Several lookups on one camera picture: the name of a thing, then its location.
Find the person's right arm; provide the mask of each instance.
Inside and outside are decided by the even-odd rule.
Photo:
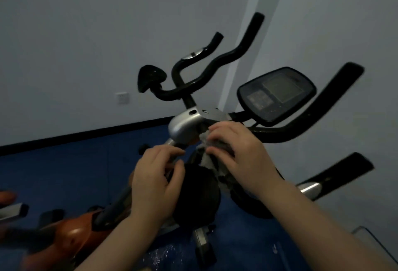
[[[242,187],[261,200],[313,270],[393,270],[378,254],[337,225],[296,186],[284,181],[264,145],[244,125],[218,122],[209,129],[208,139],[221,139],[230,144],[235,157],[215,147],[207,148],[206,152],[219,158]]]

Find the person's left hand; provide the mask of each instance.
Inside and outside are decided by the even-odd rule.
[[[165,169],[171,157],[184,153],[184,150],[170,145],[158,145],[145,151],[133,172],[132,215],[158,229],[171,217],[185,176],[184,162],[179,160],[175,163],[170,182],[164,176]]]

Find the blue floor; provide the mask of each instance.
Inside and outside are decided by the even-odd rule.
[[[13,225],[35,228],[41,213],[56,208],[74,217],[105,206],[127,184],[140,158],[138,147],[167,138],[167,126],[157,126],[0,157],[0,189],[17,192],[17,202],[30,206],[28,216]],[[218,261],[211,270],[309,270],[275,220],[257,219],[228,197],[222,198],[215,224],[209,239]],[[17,270],[21,256],[0,249],[1,269]],[[155,270],[198,270],[195,244],[182,230],[157,239],[143,261]]]

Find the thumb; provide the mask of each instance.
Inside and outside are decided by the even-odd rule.
[[[226,168],[228,168],[228,170],[233,174],[234,170],[236,169],[236,162],[235,159],[232,158],[229,153],[227,153],[223,149],[214,146],[209,146],[208,148],[206,148],[206,153],[215,155],[222,163],[224,163]]]
[[[178,160],[174,166],[174,172],[170,183],[167,185],[166,193],[173,200],[177,201],[180,196],[182,182],[184,181],[185,167],[182,160]]]

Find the hand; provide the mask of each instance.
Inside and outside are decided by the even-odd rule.
[[[283,179],[277,173],[264,145],[243,124],[233,121],[217,122],[209,127],[208,140],[220,139],[235,153],[210,146],[206,153],[220,159],[243,188],[258,198]]]
[[[184,153],[184,150],[170,145],[158,145],[145,151],[133,172],[132,216],[159,229],[172,215],[184,180],[184,162],[177,161],[170,183],[164,174],[170,158]]]

